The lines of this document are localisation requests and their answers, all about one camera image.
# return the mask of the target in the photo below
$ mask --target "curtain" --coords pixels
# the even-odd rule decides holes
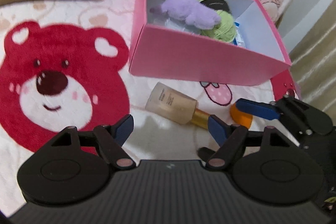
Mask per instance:
[[[302,100],[336,122],[336,0],[290,53]]]

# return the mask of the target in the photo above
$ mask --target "gray ribbed panel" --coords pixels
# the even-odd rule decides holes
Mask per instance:
[[[326,224],[312,203],[293,207],[258,204],[237,192],[224,173],[198,160],[149,161],[118,172],[91,200],[66,208],[27,204],[14,224]]]

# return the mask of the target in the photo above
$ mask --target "pink box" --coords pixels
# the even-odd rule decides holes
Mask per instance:
[[[258,85],[291,61],[259,0],[226,0],[246,49],[209,37],[151,24],[150,7],[164,0],[135,0],[129,71],[133,75]]]

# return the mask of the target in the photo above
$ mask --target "pink strawberry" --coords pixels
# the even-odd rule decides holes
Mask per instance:
[[[232,92],[226,84],[200,82],[209,99],[220,106],[227,106],[232,101]]]

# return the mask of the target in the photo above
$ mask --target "bear eye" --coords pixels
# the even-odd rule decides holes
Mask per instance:
[[[62,61],[62,68],[66,69],[68,66],[69,66],[69,61],[67,59],[63,60]]]
[[[33,66],[35,68],[38,68],[40,65],[41,65],[41,61],[39,59],[35,59],[34,62],[33,62]]]

